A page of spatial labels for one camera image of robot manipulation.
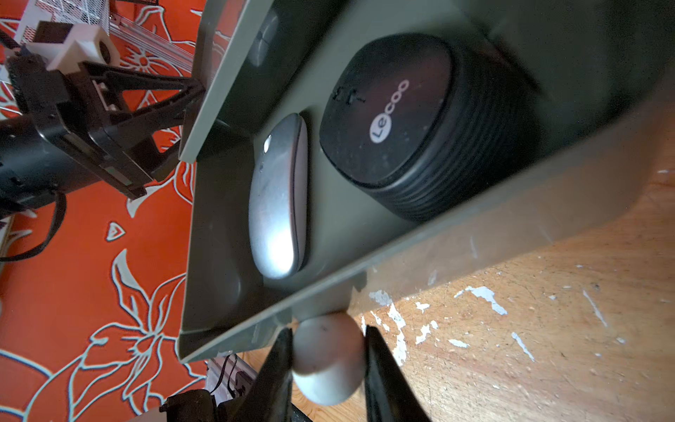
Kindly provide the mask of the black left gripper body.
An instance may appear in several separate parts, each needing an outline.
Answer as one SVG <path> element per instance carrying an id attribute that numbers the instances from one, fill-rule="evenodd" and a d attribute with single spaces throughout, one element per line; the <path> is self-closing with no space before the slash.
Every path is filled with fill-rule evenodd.
<path id="1" fill-rule="evenodd" d="M 146 195 L 144 180 L 113 174 L 87 130 L 92 110 L 70 80 L 34 54 L 12 56 L 7 67 L 21 114 L 1 123 L 3 211 L 39 209 L 58 192 L 100 181 L 132 200 Z"/>

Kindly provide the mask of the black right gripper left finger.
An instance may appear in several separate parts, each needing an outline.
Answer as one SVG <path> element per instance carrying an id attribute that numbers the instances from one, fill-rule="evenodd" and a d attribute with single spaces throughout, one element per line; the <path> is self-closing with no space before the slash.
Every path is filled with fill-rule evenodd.
<path id="1" fill-rule="evenodd" d="M 283 329 L 232 421 L 290 421 L 293 332 Z"/>

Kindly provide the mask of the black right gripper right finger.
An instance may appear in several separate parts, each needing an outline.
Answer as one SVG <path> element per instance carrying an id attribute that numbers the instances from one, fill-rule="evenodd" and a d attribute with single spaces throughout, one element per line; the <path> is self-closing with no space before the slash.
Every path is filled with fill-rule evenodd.
<path id="1" fill-rule="evenodd" d="M 416 399 L 381 332 L 366 330 L 365 395 L 368 421 L 424 421 L 430 418 Z"/>

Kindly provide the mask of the silver slim mouse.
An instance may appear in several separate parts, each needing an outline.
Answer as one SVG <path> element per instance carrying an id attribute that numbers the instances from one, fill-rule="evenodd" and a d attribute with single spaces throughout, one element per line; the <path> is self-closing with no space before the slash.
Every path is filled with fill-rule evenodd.
<path id="1" fill-rule="evenodd" d="M 271 131 L 255 163 L 249 200 L 249 235 L 260 274 L 281 280 L 297 273 L 307 243 L 309 139 L 300 114 Z"/>

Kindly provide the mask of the olive green top drawer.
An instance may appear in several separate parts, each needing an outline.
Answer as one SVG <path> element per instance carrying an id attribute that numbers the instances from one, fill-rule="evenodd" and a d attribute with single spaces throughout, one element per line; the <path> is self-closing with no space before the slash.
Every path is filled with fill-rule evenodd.
<path id="1" fill-rule="evenodd" d="M 671 1 L 249 1 L 180 146 L 184 363 L 620 216 L 674 130 Z"/>

